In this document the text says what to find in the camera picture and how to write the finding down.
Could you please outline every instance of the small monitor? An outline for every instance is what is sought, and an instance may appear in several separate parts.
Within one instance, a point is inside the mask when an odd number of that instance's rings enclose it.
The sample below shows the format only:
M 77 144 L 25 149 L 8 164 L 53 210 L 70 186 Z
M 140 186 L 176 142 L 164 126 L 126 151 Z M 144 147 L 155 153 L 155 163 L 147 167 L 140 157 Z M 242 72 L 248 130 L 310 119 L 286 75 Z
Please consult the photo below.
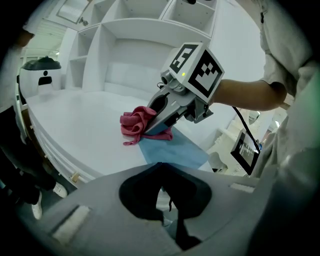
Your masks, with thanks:
M 231 155 L 248 175 L 251 175 L 254 170 L 259 154 L 254 141 L 245 130 L 242 130 L 233 146 Z

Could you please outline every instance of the white shelf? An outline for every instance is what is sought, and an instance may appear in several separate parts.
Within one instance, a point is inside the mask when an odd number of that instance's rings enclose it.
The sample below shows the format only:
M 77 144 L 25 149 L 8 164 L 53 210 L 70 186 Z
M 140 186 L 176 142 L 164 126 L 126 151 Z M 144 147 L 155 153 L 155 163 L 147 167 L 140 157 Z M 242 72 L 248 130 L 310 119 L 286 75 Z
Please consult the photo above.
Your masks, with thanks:
M 165 21 L 194 28 L 211 37 L 214 27 L 214 18 L 215 10 L 205 4 L 200 2 L 188 4 L 183 0 L 174 0 L 163 19 Z
M 126 18 L 102 24 L 117 39 L 138 39 L 180 47 L 185 42 L 209 44 L 209 36 L 173 22 L 151 18 Z
M 146 40 L 116 39 L 109 48 L 111 56 L 104 71 L 106 83 L 122 85 L 128 90 L 137 89 L 149 96 L 159 90 L 157 83 L 161 82 L 160 73 L 172 46 Z M 111 87 L 105 86 L 105 91 L 111 92 Z
M 116 0 L 103 23 L 128 18 L 159 19 L 171 0 Z
M 198 3 L 201 3 L 203 5 L 206 5 L 212 9 L 216 9 L 216 6 L 217 6 L 217 0 L 196 0 Z
M 86 60 L 87 60 L 87 55 L 70 59 L 71 62 L 81 62 L 81 63 L 85 63 Z
M 73 56 L 73 58 L 88 55 L 90 45 L 95 36 L 97 28 L 98 28 L 97 26 L 90 27 L 78 33 L 76 38 L 77 52 L 76 52 L 76 55 Z
M 66 75 L 66 89 L 82 88 L 86 63 L 79 60 L 70 60 Z
M 95 3 L 92 8 L 91 19 L 89 24 L 95 25 L 101 23 L 104 16 L 116 0 L 103 0 Z

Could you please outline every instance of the white shirt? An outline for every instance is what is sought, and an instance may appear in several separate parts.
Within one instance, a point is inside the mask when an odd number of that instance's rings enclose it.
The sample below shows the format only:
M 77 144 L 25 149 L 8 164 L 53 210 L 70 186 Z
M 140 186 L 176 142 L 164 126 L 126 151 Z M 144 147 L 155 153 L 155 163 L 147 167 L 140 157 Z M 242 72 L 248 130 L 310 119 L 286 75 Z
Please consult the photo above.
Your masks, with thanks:
M 8 49 L 0 70 L 0 113 L 13 106 L 21 47 Z
M 283 84 L 290 95 L 299 96 L 317 70 L 311 46 L 303 32 L 277 1 L 238 2 L 260 28 L 260 43 L 265 52 L 261 80 L 269 85 L 275 82 Z M 265 167 L 279 165 L 287 156 L 303 149 L 299 140 L 290 135 L 288 120 L 287 116 L 277 132 L 269 134 L 252 177 L 260 177 Z

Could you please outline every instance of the white shelving unit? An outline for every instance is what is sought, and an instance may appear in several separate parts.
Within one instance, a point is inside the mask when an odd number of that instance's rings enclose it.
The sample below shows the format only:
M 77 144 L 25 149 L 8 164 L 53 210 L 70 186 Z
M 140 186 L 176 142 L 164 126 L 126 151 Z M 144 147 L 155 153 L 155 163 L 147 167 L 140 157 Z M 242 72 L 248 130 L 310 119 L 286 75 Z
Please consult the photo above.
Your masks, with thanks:
M 196 29 L 211 38 L 215 17 L 215 9 L 205 4 L 200 2 L 188 4 L 183 0 L 173 0 L 163 19 Z
M 129 90 L 147 99 L 161 69 L 185 42 L 209 44 L 217 0 L 93 0 L 88 26 L 79 31 L 69 56 L 66 89 Z

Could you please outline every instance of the person's arm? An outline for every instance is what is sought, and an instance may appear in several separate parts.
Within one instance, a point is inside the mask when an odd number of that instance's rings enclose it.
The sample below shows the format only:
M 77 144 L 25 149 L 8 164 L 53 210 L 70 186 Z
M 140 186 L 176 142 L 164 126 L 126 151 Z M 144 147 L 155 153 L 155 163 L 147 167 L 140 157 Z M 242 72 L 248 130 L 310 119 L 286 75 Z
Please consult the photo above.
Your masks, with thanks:
M 279 107 L 285 100 L 287 91 L 281 83 L 272 85 L 259 80 L 240 82 L 221 80 L 210 104 L 222 103 L 247 110 L 268 111 Z

